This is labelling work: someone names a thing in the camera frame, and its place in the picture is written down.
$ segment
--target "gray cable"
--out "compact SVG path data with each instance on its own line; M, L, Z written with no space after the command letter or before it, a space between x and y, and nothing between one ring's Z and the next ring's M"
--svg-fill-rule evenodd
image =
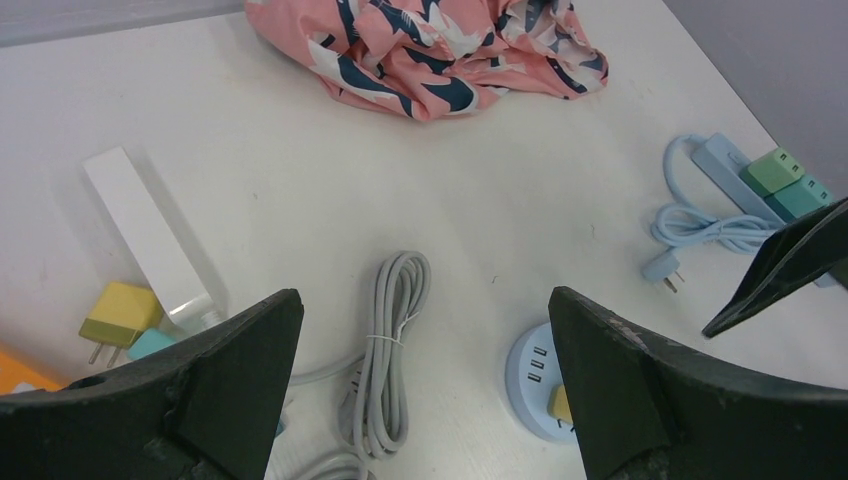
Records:
M360 359L362 368L339 407L339 429L353 445L326 457L297 480L374 480L369 458L385 459L406 442L409 412L401 372L401 354L413 319L430 291L430 264L418 252L398 252L383 262L374 283L371 329L365 355L292 377L302 385L339 373Z

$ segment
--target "patterned fabric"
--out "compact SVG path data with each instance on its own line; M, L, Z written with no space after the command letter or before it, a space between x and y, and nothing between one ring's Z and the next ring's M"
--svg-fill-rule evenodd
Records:
M247 0L253 27L344 103L427 121L507 91L573 99L607 82L570 0Z

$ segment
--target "white table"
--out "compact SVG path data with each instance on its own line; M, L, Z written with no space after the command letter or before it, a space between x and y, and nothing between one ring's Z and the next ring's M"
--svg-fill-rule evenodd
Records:
M300 291L296 371L360 350L380 261L427 255L433 288L404 359L412 431L374 464L381 479L583 476L576 447L521 427L502 379L558 285L720 358L848 387L841 289L807 287L707 343L750 258L683 253L677 295L641 279L662 251L647 225L670 200L666 143L723 131L751 156L774 143L660 0L577 10L609 55L607 89L512 93L428 125L334 102L242 15L0 50L0 338L70 377L104 368L86 364L79 324L106 282L144 279L81 161L124 145L229 314ZM678 171L701 206L734 213L683 157ZM343 383L289 390L269 478L338 445Z

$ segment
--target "green cube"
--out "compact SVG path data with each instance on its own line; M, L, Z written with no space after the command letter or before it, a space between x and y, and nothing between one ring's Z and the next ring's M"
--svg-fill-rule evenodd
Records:
M739 177L757 195L765 198L797 182L806 172L789 152L777 148L745 167Z
M812 175L765 198L766 203L780 218L791 222L833 202L833 195Z

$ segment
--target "round power strip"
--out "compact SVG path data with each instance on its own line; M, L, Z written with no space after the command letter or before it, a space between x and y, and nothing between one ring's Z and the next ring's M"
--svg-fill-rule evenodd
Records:
M506 392L518 419L538 437L557 443L576 443L573 426L548 413L551 394L562 385L551 324L521 336L506 362Z

